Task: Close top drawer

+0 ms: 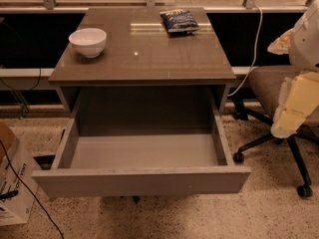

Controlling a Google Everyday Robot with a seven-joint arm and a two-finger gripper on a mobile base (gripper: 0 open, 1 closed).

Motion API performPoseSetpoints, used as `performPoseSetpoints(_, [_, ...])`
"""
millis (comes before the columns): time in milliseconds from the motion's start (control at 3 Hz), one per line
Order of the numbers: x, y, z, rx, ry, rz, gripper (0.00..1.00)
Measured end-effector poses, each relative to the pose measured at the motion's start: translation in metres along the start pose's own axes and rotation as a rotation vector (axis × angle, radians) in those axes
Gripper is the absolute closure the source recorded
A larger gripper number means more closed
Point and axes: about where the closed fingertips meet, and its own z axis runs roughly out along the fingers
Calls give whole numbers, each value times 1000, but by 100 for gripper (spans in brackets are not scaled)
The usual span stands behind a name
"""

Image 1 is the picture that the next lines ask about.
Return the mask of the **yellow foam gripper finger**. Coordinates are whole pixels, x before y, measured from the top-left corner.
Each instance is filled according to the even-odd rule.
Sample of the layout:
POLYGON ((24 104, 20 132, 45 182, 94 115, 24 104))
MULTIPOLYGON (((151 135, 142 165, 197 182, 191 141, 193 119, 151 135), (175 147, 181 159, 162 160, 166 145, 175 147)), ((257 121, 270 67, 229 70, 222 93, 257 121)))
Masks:
POLYGON ((319 74, 304 71, 281 85, 271 133, 278 138, 294 134, 319 106, 319 74))
POLYGON ((288 48, 290 46, 290 38, 292 33, 292 29, 289 29, 286 32, 284 32, 281 36, 279 36, 268 46, 267 51, 275 55, 288 54, 288 48))

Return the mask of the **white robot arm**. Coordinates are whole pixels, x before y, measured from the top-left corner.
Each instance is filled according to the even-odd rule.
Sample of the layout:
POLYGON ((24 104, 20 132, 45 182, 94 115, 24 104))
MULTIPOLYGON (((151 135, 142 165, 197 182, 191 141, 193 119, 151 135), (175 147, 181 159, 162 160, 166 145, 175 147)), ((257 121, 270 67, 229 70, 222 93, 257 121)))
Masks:
POLYGON ((308 7, 292 29, 272 42, 267 51, 288 54, 290 64, 301 70, 297 77, 286 77, 282 83, 271 127, 274 136, 287 138, 319 106, 319 0, 308 7))

